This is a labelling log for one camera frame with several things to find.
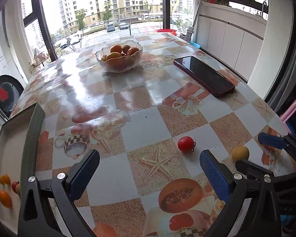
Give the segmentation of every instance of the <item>washing machine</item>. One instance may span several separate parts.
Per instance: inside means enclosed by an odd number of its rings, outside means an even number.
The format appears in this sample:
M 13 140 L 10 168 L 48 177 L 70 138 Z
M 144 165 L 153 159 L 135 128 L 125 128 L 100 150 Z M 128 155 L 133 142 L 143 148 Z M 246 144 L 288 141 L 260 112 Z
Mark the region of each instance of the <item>washing machine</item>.
M 11 57 L 3 26 L 0 14 L 0 125 L 10 117 L 13 107 L 26 86 Z

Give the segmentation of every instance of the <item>phone screen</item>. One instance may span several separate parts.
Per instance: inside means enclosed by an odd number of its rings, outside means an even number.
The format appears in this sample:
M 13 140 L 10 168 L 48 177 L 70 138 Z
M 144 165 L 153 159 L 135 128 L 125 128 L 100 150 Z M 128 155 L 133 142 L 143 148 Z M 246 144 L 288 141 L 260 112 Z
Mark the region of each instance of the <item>phone screen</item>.
M 193 56 L 175 59 L 175 61 L 191 71 L 216 93 L 223 93 L 234 87 L 230 81 L 221 76 L 215 69 Z

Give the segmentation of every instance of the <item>road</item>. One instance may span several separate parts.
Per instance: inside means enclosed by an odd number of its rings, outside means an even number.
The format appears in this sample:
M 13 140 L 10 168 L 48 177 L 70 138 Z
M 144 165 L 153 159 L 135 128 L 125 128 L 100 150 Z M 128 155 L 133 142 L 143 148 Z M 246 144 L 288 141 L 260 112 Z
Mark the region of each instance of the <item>road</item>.
M 175 25 L 171 24 L 171 28 L 176 29 Z M 143 22 L 143 23 L 136 23 L 131 25 L 131 35 L 141 34 L 141 33 L 149 33 L 154 32 L 156 29 L 162 29 L 163 23 L 162 21 L 156 22 Z M 99 32 L 89 34 L 87 36 L 83 36 L 81 39 L 81 44 L 76 43 L 74 45 L 76 50 L 83 49 L 85 47 L 98 44 L 100 42 L 105 42 L 112 39 L 118 39 L 120 37 L 130 36 L 129 29 L 120 30 L 118 27 L 115 28 L 115 31 L 107 33 L 106 30 L 101 30 Z M 65 48 L 68 52 L 73 52 L 70 47 Z

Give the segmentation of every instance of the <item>silver screw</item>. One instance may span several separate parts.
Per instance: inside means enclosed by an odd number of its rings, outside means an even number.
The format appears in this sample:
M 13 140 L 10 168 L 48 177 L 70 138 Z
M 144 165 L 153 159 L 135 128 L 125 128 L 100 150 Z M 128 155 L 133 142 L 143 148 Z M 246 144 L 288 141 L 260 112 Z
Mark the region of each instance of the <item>silver screw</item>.
M 237 180 L 240 180 L 242 178 L 242 175 L 236 173 L 236 174 L 234 174 L 234 178 Z
M 264 177 L 264 181 L 265 181 L 266 183 L 270 183 L 270 182 L 271 182 L 271 178 L 269 178 L 269 177 Z
M 34 181 L 35 181 L 35 176 L 31 176 L 31 177 L 29 178 L 29 182 L 32 183 L 32 182 L 34 182 Z
M 58 175 L 57 175 L 57 178 L 58 179 L 63 179 L 63 178 L 65 178 L 65 173 L 59 173 Z

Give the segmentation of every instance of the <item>fruit bowl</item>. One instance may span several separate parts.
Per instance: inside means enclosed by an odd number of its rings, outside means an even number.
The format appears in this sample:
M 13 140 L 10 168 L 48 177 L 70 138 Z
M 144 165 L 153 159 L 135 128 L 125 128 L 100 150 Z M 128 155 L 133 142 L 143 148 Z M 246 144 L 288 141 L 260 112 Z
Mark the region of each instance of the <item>fruit bowl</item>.
M 135 52 L 130 56 L 121 56 L 120 58 L 112 58 L 107 61 L 103 61 L 102 58 L 104 55 L 109 55 L 111 53 L 111 48 L 114 45 L 119 44 L 120 46 L 129 45 L 130 47 L 137 47 L 139 51 Z M 138 43 L 132 40 L 128 40 L 124 43 L 117 43 L 111 45 L 110 47 L 105 47 L 102 50 L 96 52 L 96 59 L 99 64 L 108 72 L 121 73 L 128 71 L 138 65 L 138 62 L 141 60 L 143 54 L 143 47 Z

